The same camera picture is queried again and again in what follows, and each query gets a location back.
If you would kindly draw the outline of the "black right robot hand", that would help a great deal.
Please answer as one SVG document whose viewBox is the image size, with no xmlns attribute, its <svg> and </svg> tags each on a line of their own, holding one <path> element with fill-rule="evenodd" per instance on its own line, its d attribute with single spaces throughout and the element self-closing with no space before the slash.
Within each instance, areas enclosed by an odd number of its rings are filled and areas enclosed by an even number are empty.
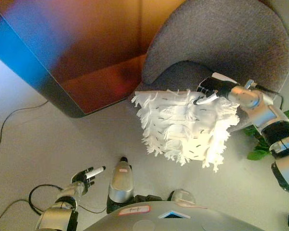
<svg viewBox="0 0 289 231">
<path fill-rule="evenodd" d="M 214 72 L 198 85 L 197 92 L 203 93 L 204 96 L 196 99 L 194 105 L 208 104 L 220 97 L 227 97 L 231 90 L 239 85 L 235 80 Z"/>
</svg>

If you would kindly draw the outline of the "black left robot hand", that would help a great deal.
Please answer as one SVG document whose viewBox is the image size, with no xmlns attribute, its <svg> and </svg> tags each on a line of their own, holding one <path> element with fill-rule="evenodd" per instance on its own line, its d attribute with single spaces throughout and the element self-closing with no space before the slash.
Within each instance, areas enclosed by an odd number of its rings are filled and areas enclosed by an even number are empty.
<svg viewBox="0 0 289 231">
<path fill-rule="evenodd" d="M 88 189 L 94 184 L 95 176 L 102 173 L 106 170 L 105 166 L 99 167 L 94 169 L 94 167 L 89 167 L 77 174 L 75 174 L 72 179 L 71 183 L 74 182 L 82 182 L 84 184 L 84 189 L 82 191 L 82 195 L 85 195 L 88 192 Z"/>
</svg>

